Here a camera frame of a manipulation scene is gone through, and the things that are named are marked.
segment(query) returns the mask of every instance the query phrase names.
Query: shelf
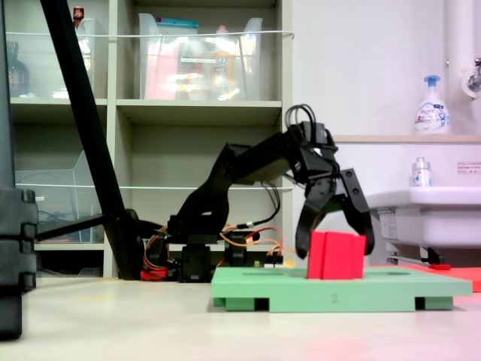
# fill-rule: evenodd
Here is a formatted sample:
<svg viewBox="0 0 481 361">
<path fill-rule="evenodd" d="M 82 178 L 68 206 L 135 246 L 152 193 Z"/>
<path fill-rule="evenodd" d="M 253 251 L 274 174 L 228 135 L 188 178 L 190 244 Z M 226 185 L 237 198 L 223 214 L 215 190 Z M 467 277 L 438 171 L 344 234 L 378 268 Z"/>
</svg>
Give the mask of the shelf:
<svg viewBox="0 0 481 361">
<path fill-rule="evenodd" d="M 34 247 L 35 250 L 104 250 L 103 243 L 37 243 Z"/>
<path fill-rule="evenodd" d="M 134 0 L 145 6 L 175 6 L 194 8 L 274 8 L 277 0 Z"/>
<path fill-rule="evenodd" d="M 412 144 L 478 144 L 481 134 L 477 135 L 334 135 L 336 143 L 412 143 Z"/>
<path fill-rule="evenodd" d="M 169 250 L 171 252 L 180 252 L 185 244 L 170 244 Z M 209 244 L 210 250 L 213 252 L 223 252 L 225 247 L 224 244 Z M 272 249 L 274 244 L 254 244 L 247 248 L 249 252 L 268 252 Z"/>
<path fill-rule="evenodd" d="M 282 102 L 218 102 L 119 99 L 133 124 L 169 126 L 273 126 Z"/>
<path fill-rule="evenodd" d="M 96 99 L 98 115 L 103 126 L 107 124 L 107 99 Z M 74 125 L 69 99 L 11 98 L 15 124 Z"/>
</svg>

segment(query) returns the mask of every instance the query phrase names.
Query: small white bottle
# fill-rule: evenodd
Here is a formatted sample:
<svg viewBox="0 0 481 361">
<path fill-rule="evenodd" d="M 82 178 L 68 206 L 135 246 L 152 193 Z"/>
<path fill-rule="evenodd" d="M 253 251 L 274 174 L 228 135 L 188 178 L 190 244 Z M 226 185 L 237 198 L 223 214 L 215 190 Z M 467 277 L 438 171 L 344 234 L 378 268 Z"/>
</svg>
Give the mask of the small white bottle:
<svg viewBox="0 0 481 361">
<path fill-rule="evenodd" d="M 416 158 L 413 163 L 413 186 L 432 187 L 431 164 L 422 157 Z"/>
<path fill-rule="evenodd" d="M 446 104 L 441 100 L 436 91 L 436 82 L 440 80 L 437 75 L 429 75 L 424 78 L 428 83 L 429 92 L 419 106 L 416 122 L 414 123 L 415 134 L 450 134 L 451 117 Z"/>
</svg>

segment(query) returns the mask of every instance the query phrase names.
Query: faucet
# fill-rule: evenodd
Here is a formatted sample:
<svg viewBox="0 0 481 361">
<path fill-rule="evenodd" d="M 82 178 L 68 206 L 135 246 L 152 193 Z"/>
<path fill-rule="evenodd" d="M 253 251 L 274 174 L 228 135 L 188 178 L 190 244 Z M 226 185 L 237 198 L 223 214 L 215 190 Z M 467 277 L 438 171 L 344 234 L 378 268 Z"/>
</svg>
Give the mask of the faucet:
<svg viewBox="0 0 481 361">
<path fill-rule="evenodd" d="M 470 91 L 477 93 L 481 90 L 481 58 L 475 58 L 474 64 L 478 70 L 478 74 L 469 77 L 467 87 Z"/>
</svg>

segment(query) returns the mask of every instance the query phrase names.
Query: bottle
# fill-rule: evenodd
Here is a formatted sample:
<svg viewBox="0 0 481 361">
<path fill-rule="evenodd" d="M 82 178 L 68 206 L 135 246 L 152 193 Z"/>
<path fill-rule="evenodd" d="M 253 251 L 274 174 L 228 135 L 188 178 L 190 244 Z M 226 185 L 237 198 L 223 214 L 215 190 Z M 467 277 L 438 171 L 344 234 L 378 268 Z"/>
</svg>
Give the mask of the bottle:
<svg viewBox="0 0 481 361">
<path fill-rule="evenodd" d="M 449 134 L 451 133 L 451 117 L 446 104 L 436 91 L 437 75 L 424 78 L 428 83 L 428 94 L 419 106 L 418 116 L 414 123 L 415 134 Z"/>
<path fill-rule="evenodd" d="M 11 97 L 27 96 L 30 88 L 29 70 L 18 60 L 19 45 L 7 41 L 8 86 Z"/>
<path fill-rule="evenodd" d="M 72 15 L 73 18 L 73 24 L 75 28 L 75 32 L 77 32 L 78 27 L 80 26 L 80 22 L 83 20 L 85 17 L 85 11 L 81 6 L 76 6 L 74 8 L 74 14 Z"/>
<path fill-rule="evenodd" d="M 426 162 L 423 157 L 416 158 L 413 163 L 413 186 L 432 187 L 431 164 Z"/>
<path fill-rule="evenodd" d="M 186 51 L 188 56 L 189 65 L 186 68 L 188 76 L 188 84 L 186 90 L 189 95 L 189 100 L 207 100 L 207 94 L 209 89 L 210 78 L 208 78 L 208 72 L 210 64 L 205 63 L 205 59 L 208 60 L 207 49 L 204 46 L 203 41 L 198 41 L 196 38 L 189 38 L 188 41 L 189 50 Z"/>
<path fill-rule="evenodd" d="M 217 34 L 227 34 L 227 28 L 224 25 L 219 26 Z M 229 100 L 236 92 L 231 93 L 232 88 L 232 72 L 234 70 L 234 57 L 226 51 L 229 45 L 227 36 L 219 36 L 216 38 L 216 51 L 211 58 L 214 60 L 212 73 L 212 91 L 215 100 Z"/>
</svg>

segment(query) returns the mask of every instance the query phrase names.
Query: blue pump cap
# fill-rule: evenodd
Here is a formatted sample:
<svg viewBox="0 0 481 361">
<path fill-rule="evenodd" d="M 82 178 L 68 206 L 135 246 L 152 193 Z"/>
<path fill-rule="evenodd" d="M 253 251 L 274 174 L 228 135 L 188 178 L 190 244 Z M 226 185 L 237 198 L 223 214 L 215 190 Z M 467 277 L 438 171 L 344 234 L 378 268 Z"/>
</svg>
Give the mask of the blue pump cap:
<svg viewBox="0 0 481 361">
<path fill-rule="evenodd" d="M 436 82 L 438 82 L 439 80 L 441 80 L 441 78 L 437 75 L 429 75 L 424 78 L 424 81 L 428 83 L 428 86 L 436 86 Z"/>
</svg>

